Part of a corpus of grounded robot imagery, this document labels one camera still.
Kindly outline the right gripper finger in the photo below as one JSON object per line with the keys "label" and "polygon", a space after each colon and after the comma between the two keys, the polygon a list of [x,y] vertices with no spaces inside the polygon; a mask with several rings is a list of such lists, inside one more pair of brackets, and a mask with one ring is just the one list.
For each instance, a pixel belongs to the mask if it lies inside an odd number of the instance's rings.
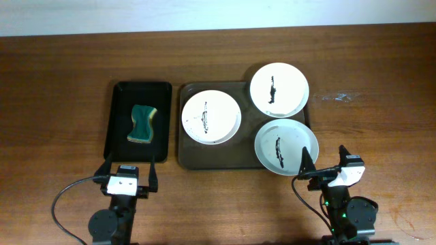
{"label": "right gripper finger", "polygon": [[344,147],[344,145],[340,145],[339,146],[339,156],[340,156],[339,166],[346,166],[349,163],[348,158],[347,158],[348,155],[350,155],[350,153],[348,152],[346,147]]}
{"label": "right gripper finger", "polygon": [[315,170],[316,168],[313,163],[313,159],[311,158],[311,155],[309,154],[307,147],[304,146],[302,148],[301,163],[300,163],[298,175],[300,177],[303,177],[304,174],[308,174],[309,172],[314,172]]}

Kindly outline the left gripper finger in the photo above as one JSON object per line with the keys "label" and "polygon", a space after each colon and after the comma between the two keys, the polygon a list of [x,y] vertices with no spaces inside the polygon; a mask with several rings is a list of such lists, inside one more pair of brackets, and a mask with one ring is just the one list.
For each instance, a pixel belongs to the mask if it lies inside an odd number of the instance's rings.
{"label": "left gripper finger", "polygon": [[158,187],[159,184],[158,184],[157,172],[155,169],[155,157],[152,157],[150,170],[149,170],[149,192],[156,193],[158,191]]}
{"label": "left gripper finger", "polygon": [[105,161],[102,163],[102,165],[95,171],[94,176],[100,177],[109,175],[112,167],[112,159],[113,153],[110,152],[109,155],[105,158]]}

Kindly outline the white plate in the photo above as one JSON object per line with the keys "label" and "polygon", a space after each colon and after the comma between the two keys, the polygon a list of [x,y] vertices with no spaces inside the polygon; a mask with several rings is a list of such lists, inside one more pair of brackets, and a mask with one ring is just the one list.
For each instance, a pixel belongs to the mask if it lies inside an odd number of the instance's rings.
{"label": "white plate", "polygon": [[309,99],[304,74],[287,63],[270,63],[253,75],[249,94],[255,107],[267,116],[287,118],[301,111]]}
{"label": "white plate", "polygon": [[292,119],[276,119],[257,132],[254,149],[260,163],[268,170],[283,176],[298,174],[302,149],[306,148],[313,162],[320,147],[315,134],[306,125]]}
{"label": "white plate", "polygon": [[227,93],[207,90],[187,100],[181,122],[191,139],[215,145],[228,141],[236,134],[242,123],[242,112],[236,100]]}

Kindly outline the green yellow sponge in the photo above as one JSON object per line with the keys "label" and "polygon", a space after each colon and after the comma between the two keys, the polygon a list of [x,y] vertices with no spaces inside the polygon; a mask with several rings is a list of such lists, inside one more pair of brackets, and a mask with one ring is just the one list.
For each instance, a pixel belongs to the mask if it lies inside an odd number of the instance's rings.
{"label": "green yellow sponge", "polygon": [[127,135],[129,142],[150,144],[153,140],[153,117],[157,109],[147,105],[135,105],[131,111],[132,131]]}

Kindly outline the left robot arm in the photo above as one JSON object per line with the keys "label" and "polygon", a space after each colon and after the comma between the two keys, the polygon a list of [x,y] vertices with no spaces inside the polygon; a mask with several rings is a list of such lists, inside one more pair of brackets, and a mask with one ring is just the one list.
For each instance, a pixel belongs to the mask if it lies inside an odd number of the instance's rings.
{"label": "left robot arm", "polygon": [[94,173],[94,183],[110,197],[110,205],[92,215],[88,230],[93,244],[130,245],[137,201],[148,199],[150,193],[158,191],[155,159],[151,159],[147,186],[138,184],[138,167],[120,165],[115,174],[110,172],[111,167],[112,155],[109,154]]}

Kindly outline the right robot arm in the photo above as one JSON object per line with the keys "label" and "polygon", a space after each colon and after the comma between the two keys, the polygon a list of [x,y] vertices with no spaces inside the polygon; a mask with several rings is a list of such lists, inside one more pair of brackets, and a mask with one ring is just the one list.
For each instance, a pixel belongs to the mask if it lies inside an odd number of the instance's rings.
{"label": "right robot arm", "polygon": [[331,232],[321,238],[321,244],[370,244],[378,204],[349,194],[349,187],[357,184],[365,171],[364,161],[343,145],[339,146],[339,156],[338,165],[316,169],[309,151],[303,147],[300,169],[293,180],[308,180],[309,191],[321,192],[322,211],[316,214]]}

